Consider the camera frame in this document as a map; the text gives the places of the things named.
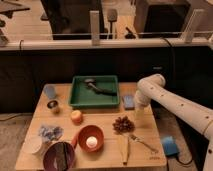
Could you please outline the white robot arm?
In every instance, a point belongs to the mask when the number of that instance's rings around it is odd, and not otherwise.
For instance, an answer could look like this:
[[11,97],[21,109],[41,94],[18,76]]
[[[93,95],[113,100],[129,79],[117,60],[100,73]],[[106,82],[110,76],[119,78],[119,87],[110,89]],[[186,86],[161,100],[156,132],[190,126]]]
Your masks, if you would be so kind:
[[209,140],[203,171],[213,171],[213,109],[166,90],[165,83],[161,74],[153,74],[138,81],[134,95],[136,115],[140,116],[152,100],[175,114]]

